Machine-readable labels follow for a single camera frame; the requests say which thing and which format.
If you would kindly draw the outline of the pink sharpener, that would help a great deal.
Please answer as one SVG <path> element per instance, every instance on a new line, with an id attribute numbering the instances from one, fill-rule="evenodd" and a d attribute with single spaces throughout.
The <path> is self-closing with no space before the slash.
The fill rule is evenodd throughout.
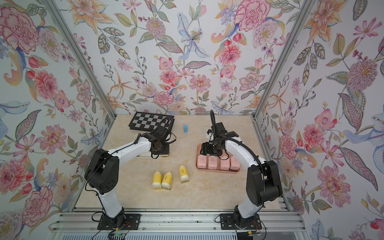
<path id="1" fill-rule="evenodd" d="M 198 169 L 205 170 L 207 168 L 207 163 L 208 163 L 207 156 L 199 155 L 197 157 L 197 168 Z"/>
<path id="2" fill-rule="evenodd" d="M 230 157 L 230 171 L 238 172 L 241 168 L 240 162 L 234 156 Z"/>
<path id="3" fill-rule="evenodd" d="M 230 167 L 231 167 L 230 159 L 226 159 L 226 160 L 219 159 L 219 161 L 220 161 L 220 167 L 219 167 L 220 171 L 230 170 Z"/>
<path id="4" fill-rule="evenodd" d="M 218 158 L 214 156 L 208 157 L 208 170 L 217 170 L 218 169 Z"/>

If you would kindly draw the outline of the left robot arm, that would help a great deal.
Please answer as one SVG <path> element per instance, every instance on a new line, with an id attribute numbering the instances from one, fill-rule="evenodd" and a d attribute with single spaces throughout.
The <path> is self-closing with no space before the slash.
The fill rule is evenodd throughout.
<path id="1" fill-rule="evenodd" d="M 116 149 L 95 151 L 85 172 L 85 179 L 98 194 L 107 217 L 115 219 L 124 213 L 116 192 L 120 166 L 145 153 L 151 153 L 155 158 L 176 139 L 170 130 L 158 126 L 149 133 L 139 134 L 134 141 Z"/>

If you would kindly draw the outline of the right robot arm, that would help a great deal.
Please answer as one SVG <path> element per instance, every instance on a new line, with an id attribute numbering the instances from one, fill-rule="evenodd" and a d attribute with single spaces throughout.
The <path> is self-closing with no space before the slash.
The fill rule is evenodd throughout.
<path id="1" fill-rule="evenodd" d="M 202 143 L 200 156 L 221 157 L 224 161 L 235 157 L 247 170 L 245 200 L 234 210 L 239 220 L 248 220 L 255 216 L 266 202 L 272 202 L 282 193 L 279 168 L 273 161 L 266 161 L 254 153 L 233 131 L 228 132 L 223 123 L 212 121 L 207 131 L 208 141 Z"/>

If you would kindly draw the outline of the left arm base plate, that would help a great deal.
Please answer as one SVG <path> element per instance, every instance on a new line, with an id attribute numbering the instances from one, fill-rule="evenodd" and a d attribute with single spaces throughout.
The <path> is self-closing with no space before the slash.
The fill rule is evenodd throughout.
<path id="1" fill-rule="evenodd" d="M 128 231 L 138 230 L 141 220 L 140 214 L 124 214 L 110 218 L 102 213 L 97 230 Z"/>

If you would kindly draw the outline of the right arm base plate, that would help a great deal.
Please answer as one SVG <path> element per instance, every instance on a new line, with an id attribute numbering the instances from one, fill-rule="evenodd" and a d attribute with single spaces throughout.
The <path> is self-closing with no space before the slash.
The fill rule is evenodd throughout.
<path id="1" fill-rule="evenodd" d="M 262 223 L 258 214 L 247 219 L 239 214 L 220 214 L 219 223 L 222 230 L 262 230 Z"/>

